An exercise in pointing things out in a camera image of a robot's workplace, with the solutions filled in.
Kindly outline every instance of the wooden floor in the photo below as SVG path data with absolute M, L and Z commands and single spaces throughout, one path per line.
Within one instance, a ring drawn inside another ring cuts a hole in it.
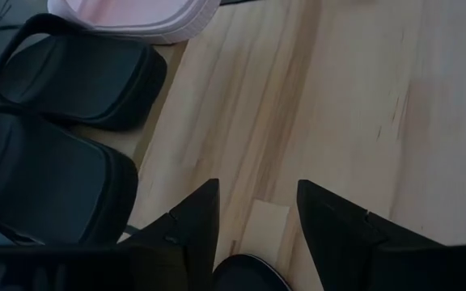
M 313 182 L 466 243 L 466 1 L 264 0 L 188 44 L 131 223 L 220 178 L 217 262 L 249 252 L 320 289 L 295 207 Z

